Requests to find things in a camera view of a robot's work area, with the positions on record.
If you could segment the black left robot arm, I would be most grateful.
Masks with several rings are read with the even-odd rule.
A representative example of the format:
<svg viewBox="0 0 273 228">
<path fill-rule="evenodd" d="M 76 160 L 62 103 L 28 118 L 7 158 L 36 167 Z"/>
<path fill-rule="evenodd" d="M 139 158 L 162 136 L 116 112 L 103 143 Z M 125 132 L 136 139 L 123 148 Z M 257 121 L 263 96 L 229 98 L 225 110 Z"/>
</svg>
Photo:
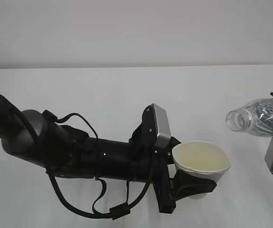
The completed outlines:
<svg viewBox="0 0 273 228">
<path fill-rule="evenodd" d="M 12 156 L 44 167 L 60 202 L 71 212 L 90 219 L 117 219 L 128 215 L 150 185 L 161 213 L 172 213 L 176 201 L 210 193 L 216 182 L 178 170 L 173 178 L 168 166 L 174 163 L 172 149 L 179 141 L 171 136 L 166 111 L 157 104 L 147 106 L 141 124 L 128 142 L 90 137 L 66 125 L 69 116 L 57 118 L 48 110 L 20 111 L 0 94 L 0 140 Z M 105 179 L 144 182 L 133 202 L 110 208 L 108 213 L 81 211 L 64 198 L 56 178 L 96 179 L 106 192 Z"/>
</svg>

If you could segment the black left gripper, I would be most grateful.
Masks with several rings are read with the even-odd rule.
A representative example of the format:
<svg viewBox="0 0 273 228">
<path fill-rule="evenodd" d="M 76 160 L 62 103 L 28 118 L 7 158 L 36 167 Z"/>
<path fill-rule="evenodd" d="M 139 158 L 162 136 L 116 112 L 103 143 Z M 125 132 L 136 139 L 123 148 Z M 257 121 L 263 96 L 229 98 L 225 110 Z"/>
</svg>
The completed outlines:
<svg viewBox="0 0 273 228">
<path fill-rule="evenodd" d="M 181 170 L 177 170 L 173 178 L 169 177 L 168 165 L 174 163 L 172 149 L 179 144 L 181 142 L 172 136 L 165 148 L 154 153 L 152 184 L 160 213 L 172 213 L 175 201 L 202 199 L 217 186 L 213 180 L 195 177 Z"/>
</svg>

